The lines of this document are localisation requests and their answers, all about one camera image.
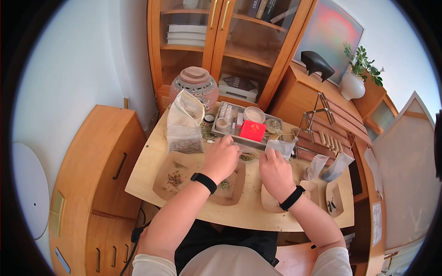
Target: green plant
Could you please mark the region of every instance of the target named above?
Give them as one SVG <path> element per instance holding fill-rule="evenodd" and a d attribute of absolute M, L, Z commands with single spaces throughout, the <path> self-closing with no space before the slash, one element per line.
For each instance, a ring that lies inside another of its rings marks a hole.
<path fill-rule="evenodd" d="M 348 62 L 351 65 L 353 73 L 362 78 L 364 82 L 367 80 L 367 76 L 363 75 L 364 69 L 371 75 L 371 80 L 374 81 L 377 86 L 384 86 L 382 84 L 382 78 L 379 76 L 381 72 L 372 65 L 374 60 L 368 61 L 367 52 L 365 48 L 360 46 L 356 48 L 356 54 L 352 54 L 350 44 L 344 43 L 344 53 L 350 58 Z"/>

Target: light wooden tabletop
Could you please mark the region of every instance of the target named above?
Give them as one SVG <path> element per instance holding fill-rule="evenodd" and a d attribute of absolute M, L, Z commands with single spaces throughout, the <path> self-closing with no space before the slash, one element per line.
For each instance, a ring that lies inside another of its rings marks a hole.
<path fill-rule="evenodd" d="M 166 201 L 154 193 L 152 187 L 158 170 L 167 156 L 166 123 L 167 109 L 146 142 L 132 174 L 127 182 L 125 191 L 144 201 L 162 207 Z M 283 131 L 289 132 L 293 125 L 284 123 Z M 210 144 L 204 142 L 205 148 Z M 192 154 L 198 160 L 199 167 L 204 163 L 204 154 Z M 299 178 L 305 172 L 309 162 L 301 159 L 290 159 L 293 179 L 298 185 Z M 318 183 L 320 191 L 320 206 L 327 210 L 325 203 L 325 188 L 327 183 L 313 179 Z M 348 167 L 335 180 L 341 192 L 344 212 L 335 218 L 340 228 L 354 225 L 353 193 Z M 199 212 L 197 219 L 212 223 L 265 231 L 303 231 L 299 223 L 289 213 L 269 213 L 261 204 L 261 186 L 259 177 L 259 161 L 246 165 L 246 180 L 240 201 L 232 206 L 220 206 L 207 201 Z"/>

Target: black figurine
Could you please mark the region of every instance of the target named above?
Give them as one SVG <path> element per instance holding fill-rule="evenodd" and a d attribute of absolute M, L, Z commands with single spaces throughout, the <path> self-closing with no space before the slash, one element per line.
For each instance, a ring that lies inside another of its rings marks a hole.
<path fill-rule="evenodd" d="M 333 68 L 328 65 L 328 63 L 323 59 L 318 53 L 313 51 L 302 51 L 301 52 L 301 61 L 307 67 L 307 71 L 309 75 L 314 72 L 321 72 L 322 82 L 331 77 L 335 71 Z"/>

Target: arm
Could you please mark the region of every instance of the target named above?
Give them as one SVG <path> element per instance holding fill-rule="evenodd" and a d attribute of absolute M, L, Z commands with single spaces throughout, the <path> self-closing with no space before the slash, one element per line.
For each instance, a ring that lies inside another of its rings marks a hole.
<path fill-rule="evenodd" d="M 200 173 L 216 185 L 226 179 L 236 168 L 241 155 L 238 146 L 231 145 L 231 136 L 218 138 L 206 154 Z M 170 199 L 152 219 L 148 229 L 140 236 L 139 254 L 166 258 L 172 262 L 175 250 L 189 232 L 195 218 L 210 195 L 209 189 L 191 181 Z"/>
<path fill-rule="evenodd" d="M 269 148 L 266 153 L 261 153 L 259 172 L 266 190 L 279 203 L 284 202 L 296 189 L 292 167 L 279 151 Z M 299 222 L 310 241 L 317 246 L 318 255 L 332 247 L 346 247 L 334 219 L 304 194 L 289 208 L 289 212 Z"/>

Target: black shorts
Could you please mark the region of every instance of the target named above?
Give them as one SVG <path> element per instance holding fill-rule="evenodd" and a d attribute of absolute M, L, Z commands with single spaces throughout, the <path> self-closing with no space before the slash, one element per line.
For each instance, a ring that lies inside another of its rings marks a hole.
<path fill-rule="evenodd" d="M 253 249 L 275 267 L 279 262 L 275 258 L 277 239 L 278 232 L 249 230 L 230 226 L 226 226 L 220 233 L 209 222 L 196 219 L 189 233 L 187 233 L 175 251 L 177 275 L 198 253 L 219 244 L 245 246 Z"/>

